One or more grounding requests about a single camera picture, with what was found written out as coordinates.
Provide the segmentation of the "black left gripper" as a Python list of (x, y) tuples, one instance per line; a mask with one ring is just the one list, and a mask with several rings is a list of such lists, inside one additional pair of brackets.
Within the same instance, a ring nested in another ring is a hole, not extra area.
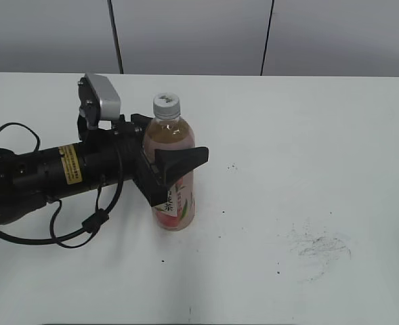
[(148, 116), (132, 114), (131, 120), (126, 121), (125, 116), (120, 115), (117, 121), (112, 122), (111, 129), (88, 130), (78, 117), (81, 140), (78, 156), (83, 159), (84, 180), (93, 187), (117, 186), (109, 207), (115, 207), (127, 180), (134, 182), (150, 206), (163, 204), (165, 186), (172, 187), (209, 160), (207, 147), (156, 149), (154, 164), (157, 168), (153, 167), (142, 146), (144, 133), (152, 120)]

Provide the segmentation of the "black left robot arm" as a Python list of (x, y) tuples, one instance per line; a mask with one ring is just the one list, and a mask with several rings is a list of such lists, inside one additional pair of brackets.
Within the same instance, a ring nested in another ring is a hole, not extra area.
[(80, 141), (14, 154), (0, 148), (0, 225), (12, 223), (57, 199), (132, 180), (154, 207), (167, 201), (176, 181), (209, 159), (206, 147), (156, 150), (142, 147), (150, 118), (120, 118), (111, 129), (89, 130), (78, 119)]

